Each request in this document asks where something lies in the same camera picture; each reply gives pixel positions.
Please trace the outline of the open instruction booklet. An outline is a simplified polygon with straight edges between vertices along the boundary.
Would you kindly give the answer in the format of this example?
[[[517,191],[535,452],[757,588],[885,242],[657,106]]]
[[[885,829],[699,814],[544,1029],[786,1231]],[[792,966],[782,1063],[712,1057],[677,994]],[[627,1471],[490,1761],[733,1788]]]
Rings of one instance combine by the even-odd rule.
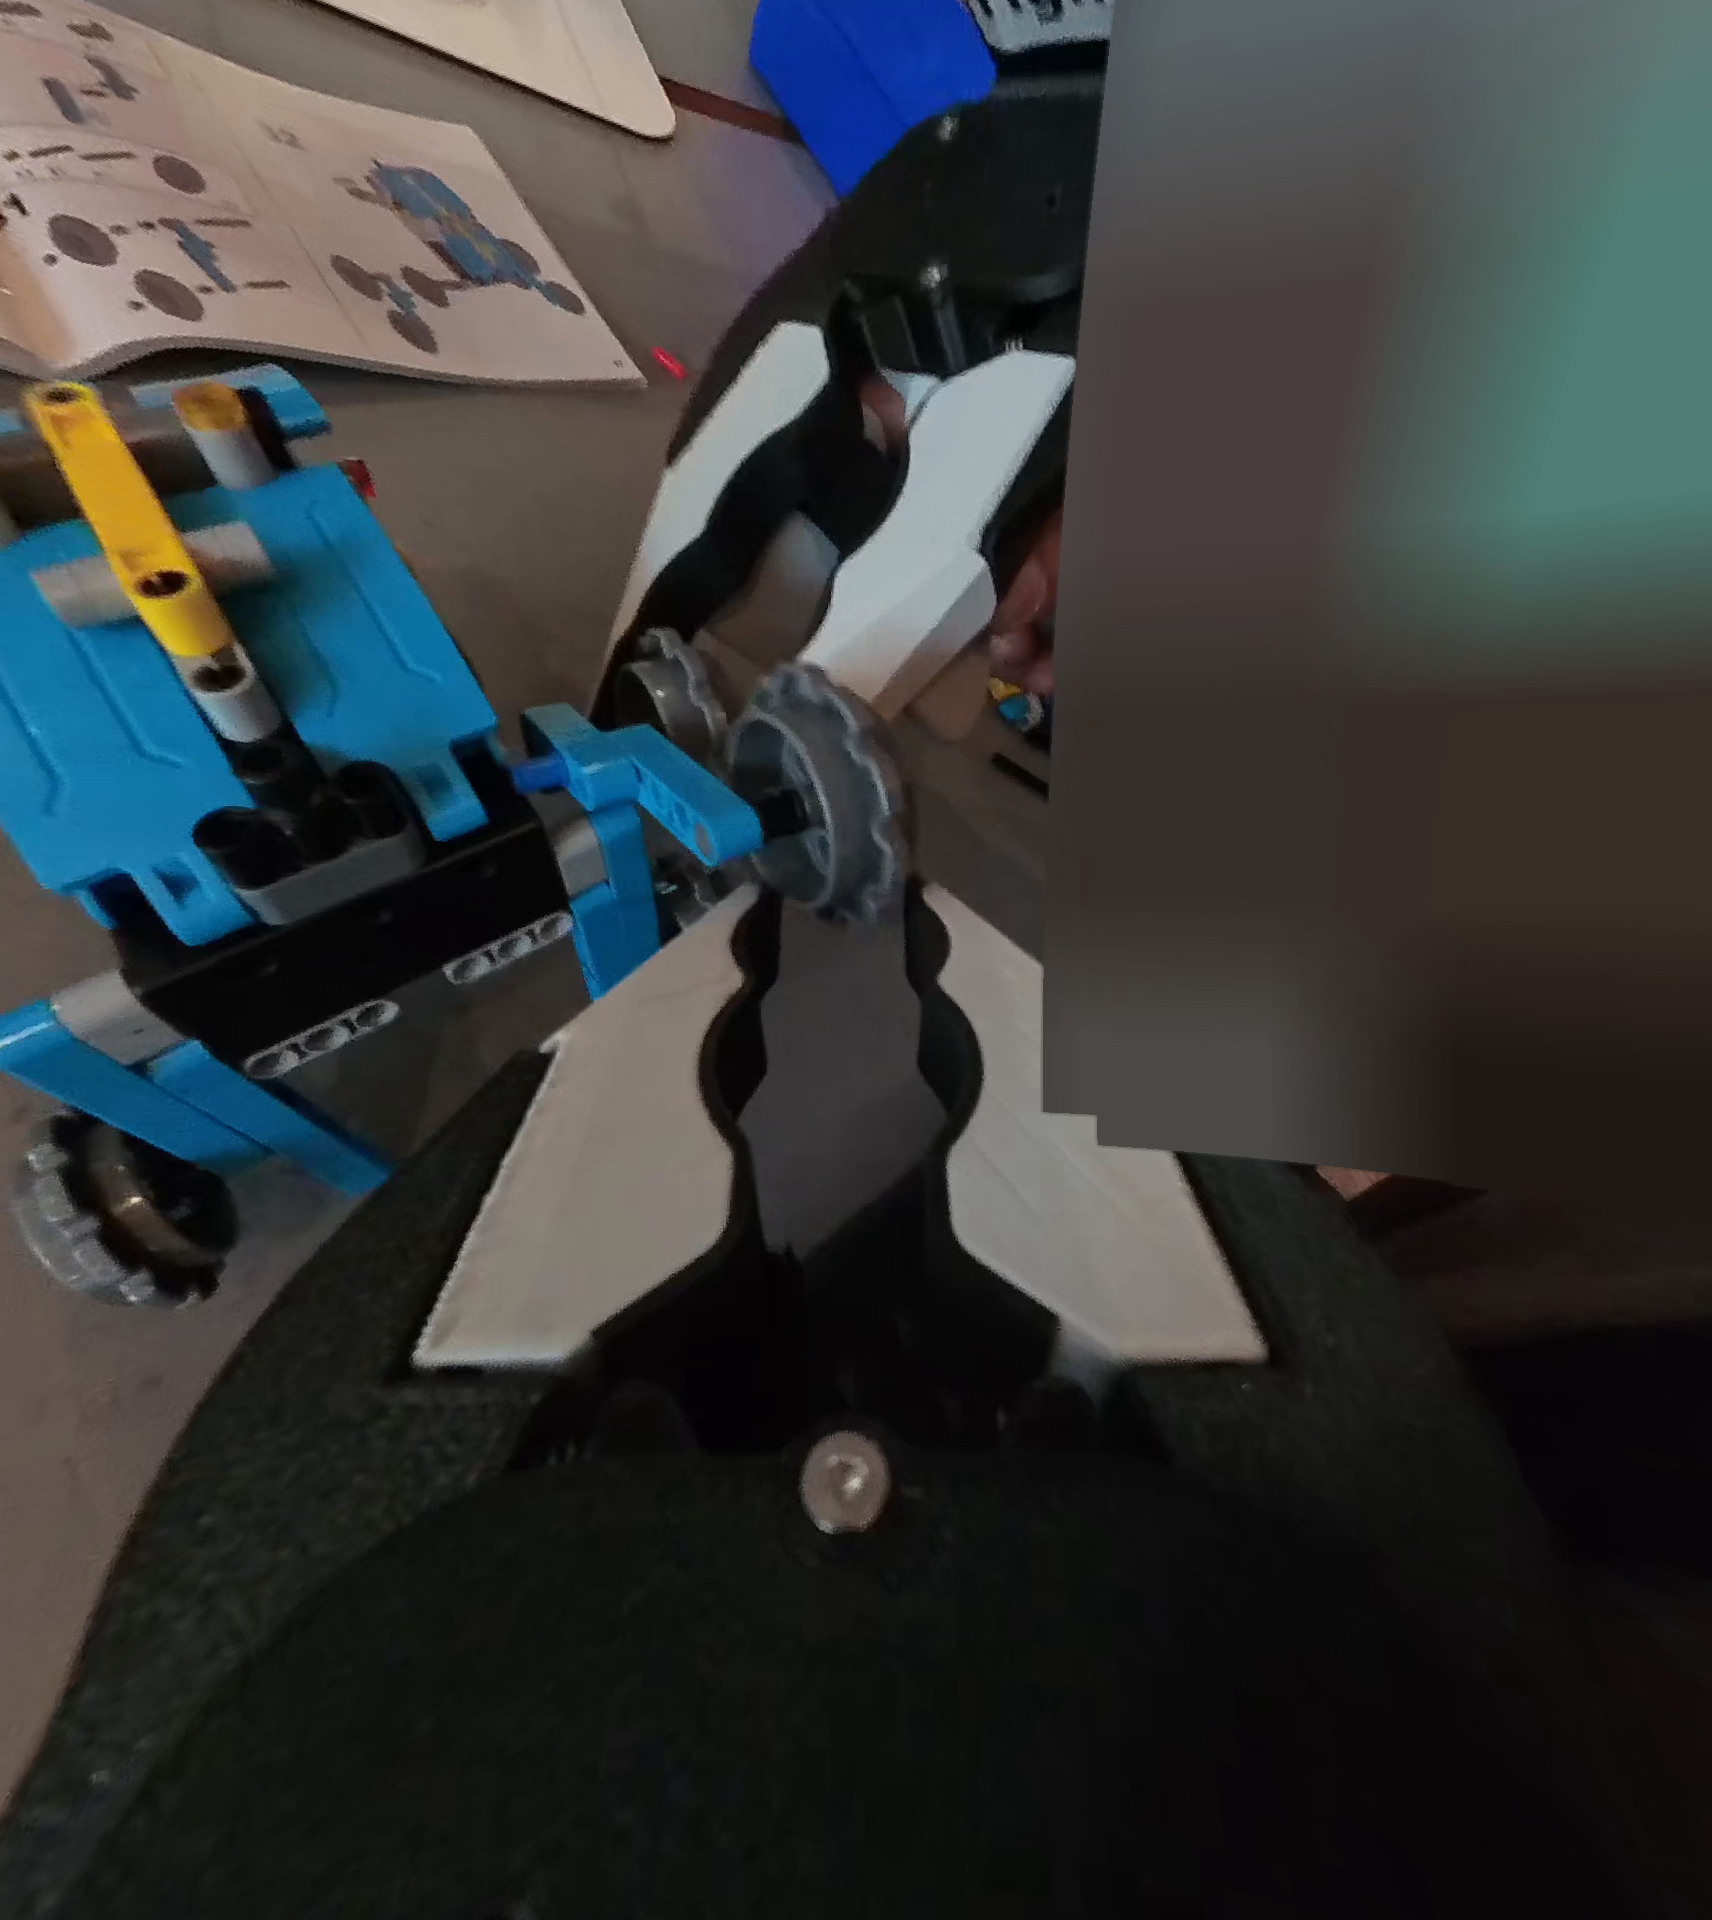
[[[470,128],[93,4],[0,4],[0,371],[94,378],[188,349],[646,382]]]

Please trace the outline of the person's right hand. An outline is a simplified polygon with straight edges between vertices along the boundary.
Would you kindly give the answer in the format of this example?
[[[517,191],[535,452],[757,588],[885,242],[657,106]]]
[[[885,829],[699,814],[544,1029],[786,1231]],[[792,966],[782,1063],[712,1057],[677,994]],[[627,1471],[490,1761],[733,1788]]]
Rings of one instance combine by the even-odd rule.
[[[1040,699],[1055,696],[1063,534],[1065,509],[1057,506],[999,597],[986,631],[997,677]]]

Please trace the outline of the grey desk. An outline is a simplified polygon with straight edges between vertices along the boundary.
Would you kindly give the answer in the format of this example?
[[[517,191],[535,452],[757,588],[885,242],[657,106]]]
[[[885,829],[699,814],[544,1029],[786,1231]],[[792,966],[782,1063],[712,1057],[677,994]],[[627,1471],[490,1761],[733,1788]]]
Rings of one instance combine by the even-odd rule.
[[[634,4],[677,103],[615,131],[317,4],[115,4],[272,79],[469,126],[648,374],[634,394],[496,392],[322,370],[336,441],[496,708],[580,702],[690,371],[814,225],[829,190],[748,71],[748,4]],[[0,1011],[106,964],[0,831]],[[110,1564],[172,1442],[347,1203],[281,1167],[240,1188],[244,1245],[188,1310],[110,1307],[28,1258],[8,1194],[40,1104],[0,1074],[0,1813],[36,1754]]]

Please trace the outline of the blue yellow brick toy vehicle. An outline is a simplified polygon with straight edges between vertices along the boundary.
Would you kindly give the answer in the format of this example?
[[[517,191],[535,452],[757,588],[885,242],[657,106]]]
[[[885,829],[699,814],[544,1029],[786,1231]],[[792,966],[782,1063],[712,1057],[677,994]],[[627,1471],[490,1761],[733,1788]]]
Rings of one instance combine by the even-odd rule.
[[[284,1161],[363,1196],[377,1148],[293,1076],[551,947],[595,998],[735,876],[841,922],[906,890],[870,714],[786,665],[728,722],[705,661],[640,638],[603,725],[500,720],[281,366],[0,411],[0,826],[115,961],[0,1015],[0,1071],[57,1110],[13,1212],[61,1285],[207,1298],[227,1177]]]

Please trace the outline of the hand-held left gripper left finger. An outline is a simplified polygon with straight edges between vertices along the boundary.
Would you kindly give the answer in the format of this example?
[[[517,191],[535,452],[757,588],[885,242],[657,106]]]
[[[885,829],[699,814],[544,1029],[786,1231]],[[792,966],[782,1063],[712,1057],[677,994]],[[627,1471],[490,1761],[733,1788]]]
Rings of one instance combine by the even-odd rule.
[[[755,1213],[778,902],[743,881],[541,1048],[543,1074],[412,1349],[442,1371],[580,1364]]]

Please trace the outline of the blue plastic bin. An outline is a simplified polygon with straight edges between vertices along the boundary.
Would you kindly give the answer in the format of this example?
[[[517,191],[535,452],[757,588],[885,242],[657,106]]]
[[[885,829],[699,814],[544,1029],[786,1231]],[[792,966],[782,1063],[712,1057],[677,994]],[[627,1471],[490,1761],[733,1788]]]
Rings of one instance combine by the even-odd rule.
[[[748,64],[841,197],[906,131],[999,79],[964,2],[761,2]]]

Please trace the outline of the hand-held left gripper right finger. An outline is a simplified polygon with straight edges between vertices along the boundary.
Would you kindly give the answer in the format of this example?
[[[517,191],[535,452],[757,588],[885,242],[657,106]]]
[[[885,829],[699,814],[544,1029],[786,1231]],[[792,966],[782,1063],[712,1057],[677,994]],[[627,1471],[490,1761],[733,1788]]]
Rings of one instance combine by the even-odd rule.
[[[957,1085],[940,1148],[964,1253],[1057,1327],[1067,1370],[1265,1365],[1270,1343],[1174,1153],[1098,1140],[1042,1085],[1042,964],[940,884],[906,923],[931,1068]]]

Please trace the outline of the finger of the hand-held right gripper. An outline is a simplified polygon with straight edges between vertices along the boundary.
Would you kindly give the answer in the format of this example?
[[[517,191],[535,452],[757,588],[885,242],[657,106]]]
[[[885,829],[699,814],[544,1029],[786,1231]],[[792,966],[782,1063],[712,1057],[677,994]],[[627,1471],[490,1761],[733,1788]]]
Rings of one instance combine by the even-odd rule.
[[[782,523],[803,506],[813,441],[835,411],[825,327],[785,320],[748,352],[670,455],[636,543],[592,696],[617,708],[617,681],[643,639],[692,639],[736,601]]]
[[[940,379],[882,371],[864,392],[901,486],[879,528],[838,563],[808,663],[877,715],[977,715],[999,601],[989,540],[1076,359],[1003,352]]]

